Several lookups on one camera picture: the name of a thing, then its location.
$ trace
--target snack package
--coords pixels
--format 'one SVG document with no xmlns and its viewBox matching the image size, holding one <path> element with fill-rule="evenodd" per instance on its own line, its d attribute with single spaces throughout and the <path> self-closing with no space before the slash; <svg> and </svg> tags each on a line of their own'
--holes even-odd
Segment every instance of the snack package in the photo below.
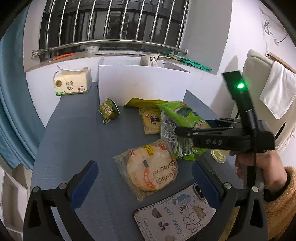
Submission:
<svg viewBox="0 0 296 241">
<path fill-rule="evenodd" d="M 127 150 L 114 160 L 140 202 L 177 178 L 177 161 L 164 139 Z"/>
<path fill-rule="evenodd" d="M 164 110 L 176 123 L 183 127 L 194 127 L 200 129 L 211 128 L 210 125 L 202 119 L 195 111 L 181 101 L 158 104 L 159 108 Z M 205 153 L 205 148 L 192 148 L 193 152 L 199 156 Z"/>
<path fill-rule="evenodd" d="M 104 124 L 108 124 L 112 119 L 120 114 L 119 109 L 115 102 L 111 99 L 107 100 L 99 106 L 98 111 L 103 115 Z"/>
<path fill-rule="evenodd" d="M 177 137 L 175 133 L 176 123 L 172 118 L 161 111 L 161 138 L 164 138 L 170 146 L 175 158 L 195 161 L 192 144 L 189 138 Z"/>
<path fill-rule="evenodd" d="M 143 119 L 145 135 L 160 133 L 160 110 L 158 107 L 149 109 L 139 109 Z"/>
<path fill-rule="evenodd" d="M 159 53 L 145 55 L 141 57 L 140 65 L 158 67 L 158 64 L 157 64 L 158 58 L 159 58 Z"/>
<path fill-rule="evenodd" d="M 139 108 L 140 116 L 143 119 L 145 135 L 152 135 L 160 133 L 160 109 L 157 104 L 166 102 L 164 100 L 132 98 L 126 106 Z"/>
</svg>

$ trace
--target blue curtain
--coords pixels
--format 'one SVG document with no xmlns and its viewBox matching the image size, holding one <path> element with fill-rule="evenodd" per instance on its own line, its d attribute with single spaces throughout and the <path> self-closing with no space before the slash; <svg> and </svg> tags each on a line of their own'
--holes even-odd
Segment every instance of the blue curtain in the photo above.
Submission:
<svg viewBox="0 0 296 241">
<path fill-rule="evenodd" d="M 0 154 L 15 168 L 33 169 L 44 133 L 27 86 L 23 37 L 29 6 L 9 26 L 0 41 Z"/>
</svg>

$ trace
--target metal window bars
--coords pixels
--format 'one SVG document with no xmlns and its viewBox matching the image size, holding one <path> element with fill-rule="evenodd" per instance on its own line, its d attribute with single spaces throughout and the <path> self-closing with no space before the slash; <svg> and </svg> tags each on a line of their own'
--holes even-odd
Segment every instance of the metal window bars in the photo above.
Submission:
<svg viewBox="0 0 296 241">
<path fill-rule="evenodd" d="M 49 53 L 49 52 L 53 52 L 53 51 L 56 51 L 56 50 L 61 50 L 61 49 L 69 48 L 69 47 L 76 47 L 76 46 L 82 46 L 82 45 L 93 46 L 93 45 L 99 45 L 99 44 L 103 44 L 103 43 L 129 43 L 129 44 L 139 44 L 139 45 L 146 45 L 146 46 L 162 47 L 162 48 L 171 49 L 171 50 L 174 50 L 174 51 L 177 51 L 177 52 L 181 52 L 183 54 L 187 54 L 187 52 L 188 52 L 187 49 L 181 49 L 180 48 L 180 41 L 181 41 L 181 36 L 182 36 L 182 31 L 183 31 L 183 27 L 184 27 L 184 21 L 185 21 L 185 17 L 186 17 L 186 13 L 187 13 L 189 0 L 185 0 L 183 16 L 182 16 L 182 22 L 180 24 L 178 39 L 177 39 L 177 43 L 176 43 L 175 46 L 166 45 L 167 38 L 168 38 L 168 32 L 169 32 L 169 28 L 170 28 L 170 23 L 171 23 L 171 19 L 172 19 L 172 14 L 173 14 L 174 6 L 175 6 L 175 0 L 173 0 L 173 2 L 172 2 L 172 8 L 171 8 L 171 11 L 170 11 L 170 17 L 169 17 L 169 20 L 168 20 L 168 25 L 167 25 L 167 29 L 166 29 L 164 43 L 161 44 L 161 43 L 152 42 L 153 37 L 154 37 L 154 33 L 155 33 L 155 29 L 156 29 L 157 16 L 158 16 L 158 11 L 159 11 L 161 0 L 158 0 L 158 2 L 157 2 L 156 12 L 155 12 L 155 16 L 154 16 L 154 21 L 153 21 L 153 26 L 152 26 L 152 31 L 151 31 L 151 36 L 150 36 L 149 42 L 148 41 L 143 41 L 143 40 L 138 40 L 140 23 L 141 23 L 141 18 L 142 18 L 142 14 L 143 14 L 145 1 L 146 0 L 142 1 L 135 39 L 123 39 L 122 38 L 124 19 L 125 19 L 126 12 L 127 12 L 127 9 L 128 9 L 129 0 L 126 0 L 126 5 L 125 5 L 125 8 L 124 8 L 122 22 L 121 22 L 121 26 L 120 26 L 119 38 L 118 39 L 106 39 L 107 32 L 108 32 L 108 23 L 109 23 L 110 13 L 111 13 L 111 6 L 112 6 L 112 2 L 113 2 L 113 0 L 110 0 L 108 10 L 107 10 L 106 20 L 105 20 L 103 39 L 90 40 L 92 16 L 93 16 L 95 4 L 96 4 L 96 0 L 94 0 L 93 5 L 92 5 L 92 9 L 91 9 L 90 19 L 89 19 L 87 40 L 75 42 L 75 32 L 76 32 L 76 26 L 77 26 L 77 18 L 78 18 L 80 3 L 81 3 L 81 0 L 79 0 L 78 5 L 77 5 L 76 14 L 75 14 L 75 20 L 74 20 L 73 38 L 72 38 L 73 42 L 61 45 L 62 23 L 63 23 L 63 17 L 64 17 L 64 13 L 65 13 L 65 9 L 66 9 L 66 4 L 68 2 L 68 0 L 66 0 L 65 4 L 64 4 L 63 11 L 62 11 L 61 22 L 60 22 L 60 26 L 59 26 L 59 35 L 58 35 L 58 44 L 59 45 L 55 46 L 55 47 L 48 47 L 50 21 L 51 21 L 51 17 L 52 17 L 53 8 L 54 8 L 55 2 L 56 2 L 56 0 L 53 0 L 51 8 L 50 8 L 48 23 L 47 23 L 46 48 L 45 49 L 39 49 L 39 50 L 33 50 L 32 57 L 34 58 L 34 57 L 37 57 L 37 56 L 39 56 L 41 54 L 45 54 L 45 53 Z"/>
</svg>

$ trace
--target human hand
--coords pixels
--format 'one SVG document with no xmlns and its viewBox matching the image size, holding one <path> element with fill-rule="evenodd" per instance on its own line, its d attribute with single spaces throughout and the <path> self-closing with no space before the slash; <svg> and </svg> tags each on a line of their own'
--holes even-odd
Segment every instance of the human hand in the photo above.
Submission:
<svg viewBox="0 0 296 241">
<path fill-rule="evenodd" d="M 236 152 L 230 151 L 231 156 L 234 156 Z M 239 153 L 235 158 L 234 165 L 237 167 L 237 176 L 240 179 L 244 179 L 244 173 L 242 172 L 241 164 L 246 166 L 253 166 L 254 153 Z M 271 193 L 275 193 L 281 190 L 286 182 L 288 175 L 284 169 L 281 158 L 275 150 L 268 150 L 265 153 L 256 154 L 256 165 L 262 168 L 262 175 L 265 180 L 265 189 L 268 189 Z"/>
</svg>

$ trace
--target screw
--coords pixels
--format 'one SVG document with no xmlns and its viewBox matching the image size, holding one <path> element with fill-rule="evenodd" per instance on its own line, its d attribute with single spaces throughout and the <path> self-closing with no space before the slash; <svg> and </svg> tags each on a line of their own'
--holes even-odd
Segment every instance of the screw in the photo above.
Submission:
<svg viewBox="0 0 296 241">
<path fill-rule="evenodd" d="M 252 190 L 253 190 L 253 192 L 258 192 L 259 190 L 258 190 L 258 187 L 256 187 L 256 186 L 253 186 L 252 187 Z"/>
<path fill-rule="evenodd" d="M 232 188 L 231 184 L 230 183 L 224 183 L 224 187 L 227 188 L 227 189 L 230 189 Z"/>
<path fill-rule="evenodd" d="M 67 184 L 66 183 L 61 183 L 60 185 L 59 185 L 59 188 L 60 189 L 65 189 L 67 187 Z"/>
<path fill-rule="evenodd" d="M 38 192 L 39 191 L 39 187 L 34 187 L 32 191 L 33 192 Z"/>
</svg>

